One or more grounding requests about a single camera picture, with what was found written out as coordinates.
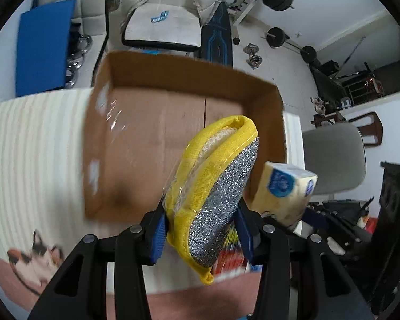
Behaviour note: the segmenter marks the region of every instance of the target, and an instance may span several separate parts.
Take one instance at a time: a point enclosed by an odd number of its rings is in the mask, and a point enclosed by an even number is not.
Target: open cardboard box
[[[86,112],[83,187],[87,218],[138,223],[157,207],[189,141],[229,115],[258,130],[249,204],[266,161],[286,162],[283,102],[274,84],[231,68],[171,55],[111,52]]]

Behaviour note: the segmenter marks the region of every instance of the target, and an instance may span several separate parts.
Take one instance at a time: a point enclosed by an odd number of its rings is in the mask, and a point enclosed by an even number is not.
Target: tiled floor
[[[265,40],[265,31],[250,23],[238,26],[240,44],[233,45],[233,66],[253,76],[258,76],[277,85],[288,112],[301,118],[302,131],[314,128],[310,124],[316,113],[310,97],[317,96],[317,88],[308,65],[299,52],[283,47],[273,49]],[[248,55],[243,47],[249,43],[259,47],[263,59],[258,69],[251,69],[246,60]]]

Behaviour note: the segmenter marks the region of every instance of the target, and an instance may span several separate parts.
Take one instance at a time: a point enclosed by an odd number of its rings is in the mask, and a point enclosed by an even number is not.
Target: calico cat illustration
[[[43,243],[37,230],[34,231],[30,253],[9,249],[7,256],[20,282],[38,296],[64,261],[62,248],[54,245],[50,249]]]

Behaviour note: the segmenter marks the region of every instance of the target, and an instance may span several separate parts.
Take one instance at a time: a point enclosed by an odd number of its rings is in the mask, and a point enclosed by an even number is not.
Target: blue mat
[[[76,0],[39,6],[21,15],[16,56],[16,96],[65,85],[69,28]]]
[[[233,40],[225,2],[219,4],[210,22],[202,27],[198,56],[212,63],[233,66]]]

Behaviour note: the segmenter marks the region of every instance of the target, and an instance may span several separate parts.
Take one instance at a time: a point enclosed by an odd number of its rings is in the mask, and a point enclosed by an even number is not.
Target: yellow sponge
[[[218,120],[189,143],[163,204],[168,242],[211,284],[211,267],[227,235],[258,148],[255,124],[242,115]]]

